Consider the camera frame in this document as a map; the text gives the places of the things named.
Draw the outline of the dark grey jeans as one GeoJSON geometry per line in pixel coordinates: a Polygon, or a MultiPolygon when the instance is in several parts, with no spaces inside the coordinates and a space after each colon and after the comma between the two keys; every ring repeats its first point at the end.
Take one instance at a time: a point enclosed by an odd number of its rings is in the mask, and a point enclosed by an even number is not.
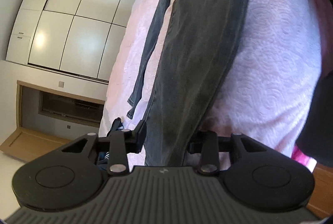
{"type": "Polygon", "coordinates": [[[249,0],[159,0],[128,102],[136,108],[163,18],[170,21],[144,113],[149,166],[180,166],[238,50],[249,0]]]}

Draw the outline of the white glossy wardrobe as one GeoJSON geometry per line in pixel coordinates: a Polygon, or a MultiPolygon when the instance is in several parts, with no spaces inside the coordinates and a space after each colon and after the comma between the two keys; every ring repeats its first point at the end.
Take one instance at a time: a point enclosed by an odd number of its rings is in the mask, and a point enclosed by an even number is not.
{"type": "Polygon", "coordinates": [[[23,0],[9,62],[108,81],[135,0],[23,0]]]}

